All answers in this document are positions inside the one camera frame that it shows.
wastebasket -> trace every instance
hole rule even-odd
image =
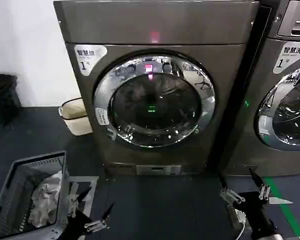
[[[79,136],[92,133],[85,104],[81,97],[62,104],[59,107],[59,115],[63,118],[72,134]]]
[[[0,73],[0,124],[8,124],[20,112],[21,104],[16,92],[17,77]]]

front-loading washing machine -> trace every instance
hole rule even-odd
[[[300,1],[264,3],[273,14],[220,157],[228,174],[300,174]]]
[[[112,173],[205,166],[259,3],[65,0],[54,7]]]

gray plastic basket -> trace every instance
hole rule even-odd
[[[62,171],[61,189],[54,223],[36,228],[28,223],[34,205],[32,194],[47,177]],[[54,152],[15,161],[0,193],[0,239],[53,240],[68,223],[69,176],[66,153]]]

green indicator light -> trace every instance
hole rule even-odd
[[[268,143],[269,142],[269,136],[264,136],[264,141],[266,142],[266,143]]]
[[[154,113],[154,112],[156,112],[156,107],[153,106],[153,105],[148,106],[148,112],[149,112],[149,113]]]
[[[246,107],[250,106],[250,103],[247,100],[244,100],[244,104],[245,104]]]

circular door window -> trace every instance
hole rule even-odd
[[[269,92],[258,114],[260,136],[270,147],[300,150],[300,68]]]
[[[94,107],[99,125],[112,136],[154,148],[205,129],[215,100],[200,66],[181,57],[146,55],[110,70],[97,86]]]

